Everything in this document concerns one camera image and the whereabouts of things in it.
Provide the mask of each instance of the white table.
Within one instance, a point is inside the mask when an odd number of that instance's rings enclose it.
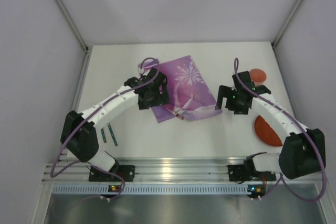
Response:
[[[97,104],[115,92],[128,78],[138,76],[138,63],[146,57],[160,62],[191,55],[212,94],[218,86],[233,85],[233,62],[239,71],[260,68],[267,74],[265,85],[278,102],[291,112],[289,99],[269,42],[184,43],[94,46],[79,103],[79,111]],[[107,152],[116,158],[223,158],[246,157],[257,152],[280,152],[260,141],[254,133],[257,114],[223,113],[200,121],[178,118],[158,124],[151,110],[128,109],[111,121],[118,141],[109,131]]]

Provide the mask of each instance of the metal grille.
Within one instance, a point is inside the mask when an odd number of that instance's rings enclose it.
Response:
[[[130,185],[123,195],[247,195],[246,185]],[[109,185],[55,185],[53,194],[116,194]]]

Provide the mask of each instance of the gray wall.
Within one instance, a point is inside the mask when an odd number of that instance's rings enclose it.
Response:
[[[63,0],[89,45],[270,41],[295,0]]]
[[[0,0],[0,223],[28,223],[83,51],[53,0]]]
[[[335,194],[335,0],[305,0],[278,52],[301,121],[325,134],[327,173]]]

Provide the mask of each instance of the snowflake pattern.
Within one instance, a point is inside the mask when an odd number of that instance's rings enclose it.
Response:
[[[196,65],[194,64],[194,61],[191,61],[189,66],[186,66],[186,64],[183,64],[183,67],[176,66],[179,70],[176,74],[178,75],[177,78],[175,78],[176,81],[180,81],[180,84],[183,85],[187,83],[187,85],[193,85],[197,82],[205,84],[203,81],[200,71],[197,69]]]

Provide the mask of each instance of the robotic arm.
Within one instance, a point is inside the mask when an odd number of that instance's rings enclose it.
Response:
[[[234,74],[232,76],[235,84],[234,89],[227,86],[219,87],[216,109],[222,107],[223,98],[226,98],[225,108],[233,111],[234,114],[248,114],[249,109],[252,109],[264,118],[283,144],[280,154],[257,153],[248,156],[244,164],[250,176],[258,177],[258,173],[269,171],[283,173],[287,178],[294,179],[320,171],[320,164],[310,143],[301,130],[283,113],[286,110],[279,105],[270,90],[264,85],[256,87],[251,81],[248,71],[241,72],[238,76],[250,90],[274,105],[250,94]],[[319,129],[310,130],[305,125],[301,123],[300,125],[314,141],[323,164],[326,166],[323,133]]]
[[[87,122],[78,130],[67,144],[67,148],[81,162],[88,162],[94,166],[114,173],[119,163],[104,149],[105,143],[99,142],[97,133],[113,118],[124,110],[138,105],[140,110],[169,103],[167,92],[167,77],[152,68],[140,79],[128,79],[116,93],[107,97],[102,102],[80,113],[71,111],[67,114],[61,142],[68,138],[74,129],[85,119]]]

